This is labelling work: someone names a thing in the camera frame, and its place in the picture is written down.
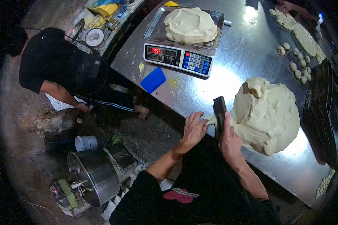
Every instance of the white stripe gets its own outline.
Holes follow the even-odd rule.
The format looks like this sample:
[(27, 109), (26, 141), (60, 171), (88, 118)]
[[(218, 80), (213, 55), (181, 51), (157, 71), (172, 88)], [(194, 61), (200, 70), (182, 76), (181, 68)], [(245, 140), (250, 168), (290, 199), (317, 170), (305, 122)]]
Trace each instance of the white stripe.
[(87, 100), (90, 100), (90, 101), (94, 101), (94, 102), (101, 103), (101, 104), (103, 104), (103, 105), (114, 106), (114, 107), (117, 107), (117, 108), (119, 108), (119, 109), (127, 110), (127, 111), (129, 111), (129, 112), (133, 112), (133, 111), (134, 111), (133, 109), (130, 109), (130, 108), (127, 108), (127, 107), (124, 107), (124, 106), (120, 106), (120, 105), (115, 104), (115, 103), (112, 103), (112, 102), (94, 100), (94, 99), (90, 99), (90, 98), (83, 97), (83, 96), (81, 96), (81, 95), (77, 95), (77, 96), (80, 96), (81, 98), (84, 98), (84, 99), (87, 99)]

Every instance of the stainless steel tray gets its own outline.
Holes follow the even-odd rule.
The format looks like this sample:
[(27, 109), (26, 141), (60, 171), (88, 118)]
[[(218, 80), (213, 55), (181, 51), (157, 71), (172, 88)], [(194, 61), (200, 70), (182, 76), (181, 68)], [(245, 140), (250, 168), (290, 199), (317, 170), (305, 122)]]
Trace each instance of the stainless steel tray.
[[(166, 36), (167, 32), (165, 31), (164, 19), (172, 11), (176, 9), (182, 9), (182, 8), (189, 9), (190, 7), (173, 7), (173, 6), (160, 7), (159, 10), (156, 12), (153, 20), (149, 24), (149, 27), (144, 34), (144, 39), (148, 41), (164, 41), (164, 42), (170, 42), (170, 43), (177, 43), (177, 42), (167, 39), (167, 36)], [(210, 11), (210, 10), (203, 10), (203, 11), (207, 12), (211, 16), (214, 24), (217, 26), (218, 34), (216, 38), (211, 42), (201, 42), (197, 44), (187, 44), (187, 45), (213, 50), (213, 49), (216, 49), (219, 45), (220, 35), (222, 33), (222, 28), (224, 24), (224, 14), (216, 12), (216, 11)]]

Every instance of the red led display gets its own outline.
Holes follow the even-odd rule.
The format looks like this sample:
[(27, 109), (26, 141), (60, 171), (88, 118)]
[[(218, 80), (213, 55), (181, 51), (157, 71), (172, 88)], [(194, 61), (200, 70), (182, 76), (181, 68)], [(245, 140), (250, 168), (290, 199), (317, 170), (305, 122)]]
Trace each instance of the red led display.
[(161, 49), (152, 48), (152, 52), (155, 54), (161, 54)]

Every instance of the pink logo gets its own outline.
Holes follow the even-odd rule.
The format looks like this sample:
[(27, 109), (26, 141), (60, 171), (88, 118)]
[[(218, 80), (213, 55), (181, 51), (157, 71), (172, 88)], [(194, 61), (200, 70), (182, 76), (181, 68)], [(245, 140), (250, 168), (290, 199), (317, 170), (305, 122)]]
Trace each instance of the pink logo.
[(166, 192), (163, 197), (167, 200), (174, 200), (176, 199), (178, 202), (180, 203), (191, 203), (193, 201), (193, 197), (192, 196), (188, 196), (188, 195), (184, 195), (184, 194), (180, 194), (176, 191), (168, 191)]

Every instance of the person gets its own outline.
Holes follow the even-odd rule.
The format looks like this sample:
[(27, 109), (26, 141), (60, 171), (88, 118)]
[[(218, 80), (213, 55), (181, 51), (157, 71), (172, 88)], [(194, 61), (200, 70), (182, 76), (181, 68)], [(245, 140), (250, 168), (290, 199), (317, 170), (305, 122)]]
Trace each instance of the person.
[[(110, 224), (281, 224), (263, 184), (246, 163), (241, 139), (226, 113), (219, 149), (196, 146), (208, 125), (203, 112), (185, 120), (184, 136), (141, 171), (109, 219)], [(183, 158), (171, 189), (164, 180)]]
[(37, 94), (44, 92), (55, 99), (90, 111), (73, 95), (91, 102), (147, 115), (149, 109), (134, 105), (133, 94), (110, 88), (121, 76), (108, 73), (106, 62), (96, 54), (87, 54), (67, 41), (63, 30), (49, 27), (32, 38), (17, 28), (7, 46), (9, 55), (22, 56), (19, 83)]
[(290, 11), (294, 11), (294, 12), (299, 13), (301, 16), (305, 18), (314, 20), (314, 22), (316, 23), (318, 22), (319, 17), (313, 15), (314, 11), (309, 6), (308, 1), (297, 1), (296, 3), (297, 5), (289, 1), (278, 0), (278, 4), (276, 8), (279, 11), (283, 12), (284, 14), (288, 14), (290, 13)]

